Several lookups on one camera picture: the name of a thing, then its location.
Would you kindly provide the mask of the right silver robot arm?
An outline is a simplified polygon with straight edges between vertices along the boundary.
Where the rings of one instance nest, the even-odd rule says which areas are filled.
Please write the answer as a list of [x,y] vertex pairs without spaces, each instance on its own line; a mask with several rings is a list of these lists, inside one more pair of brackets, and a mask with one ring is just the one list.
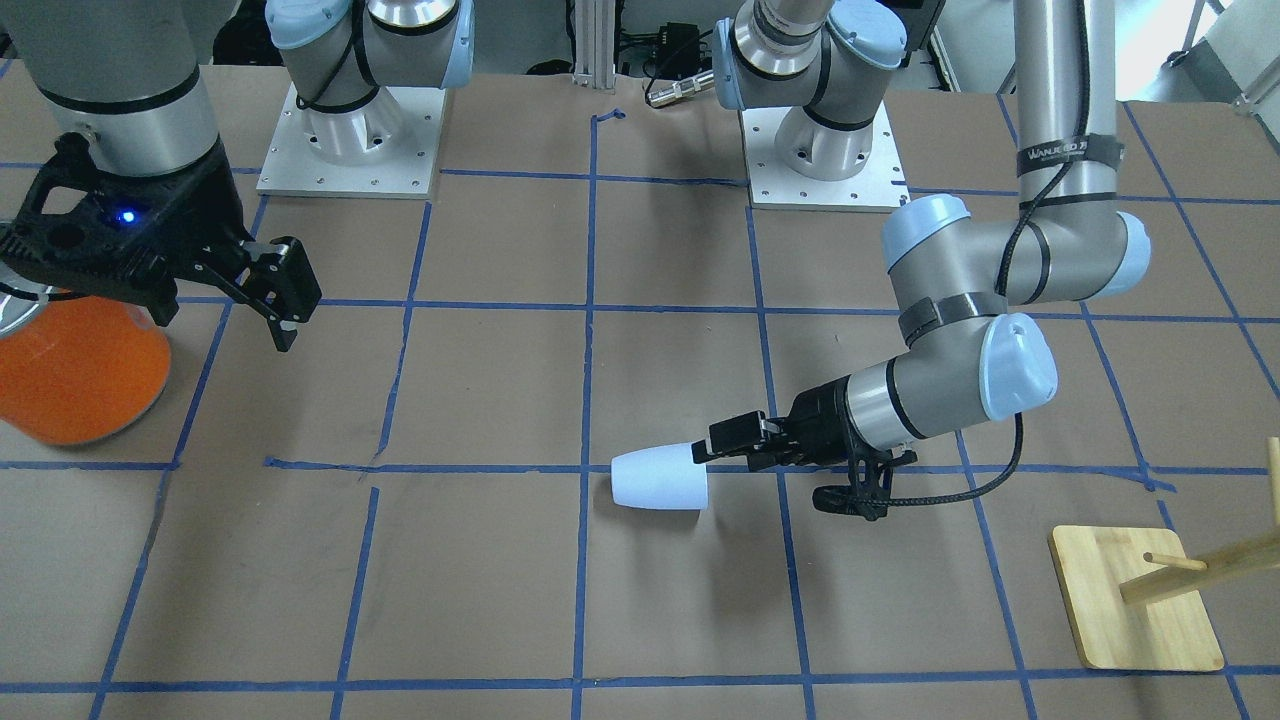
[[[471,1],[269,1],[291,74],[259,188],[428,196],[443,102],[474,68]],[[178,1],[5,1],[3,24],[60,127],[3,224],[3,292],[33,306],[97,296],[177,314],[177,283],[221,291],[289,350],[323,292],[302,242],[242,219]]]

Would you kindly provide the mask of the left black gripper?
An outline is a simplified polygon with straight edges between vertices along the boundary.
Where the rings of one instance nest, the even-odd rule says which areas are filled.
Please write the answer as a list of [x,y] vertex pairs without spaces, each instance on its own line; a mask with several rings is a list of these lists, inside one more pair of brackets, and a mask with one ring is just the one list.
[[873,448],[858,434],[849,411],[847,386],[846,380],[832,380],[801,392],[785,418],[753,411],[712,424],[707,438],[692,443],[692,461],[745,457],[749,469],[914,464],[915,451],[895,457],[890,451]]

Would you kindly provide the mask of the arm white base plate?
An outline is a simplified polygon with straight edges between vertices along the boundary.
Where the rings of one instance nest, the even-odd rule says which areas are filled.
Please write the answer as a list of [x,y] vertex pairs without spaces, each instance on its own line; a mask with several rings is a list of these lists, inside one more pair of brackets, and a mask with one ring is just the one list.
[[910,201],[884,104],[849,132],[801,108],[748,109],[740,120],[755,209],[891,213]]
[[384,87],[364,108],[328,114],[297,108],[289,90],[256,188],[291,197],[428,200],[448,100],[443,88]]

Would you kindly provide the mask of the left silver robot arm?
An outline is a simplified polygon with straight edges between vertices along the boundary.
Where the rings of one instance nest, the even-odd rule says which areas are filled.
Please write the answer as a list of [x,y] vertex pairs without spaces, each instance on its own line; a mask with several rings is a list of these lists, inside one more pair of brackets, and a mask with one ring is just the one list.
[[1144,225],[1117,208],[1114,53],[1114,3],[1016,3],[1018,217],[977,222],[950,193],[895,209],[881,245],[905,352],[800,393],[786,416],[716,423],[694,462],[831,465],[1047,404],[1057,368],[1021,306],[1123,293],[1149,265]]

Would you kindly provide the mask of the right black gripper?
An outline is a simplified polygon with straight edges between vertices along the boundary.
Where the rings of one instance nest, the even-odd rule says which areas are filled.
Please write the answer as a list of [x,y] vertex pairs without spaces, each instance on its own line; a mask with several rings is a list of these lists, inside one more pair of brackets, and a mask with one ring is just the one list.
[[146,307],[168,325],[177,281],[220,290],[261,315],[276,351],[291,350],[323,292],[301,240],[260,242],[223,142],[155,177],[96,167],[90,142],[64,133],[3,236],[3,261],[32,283]]

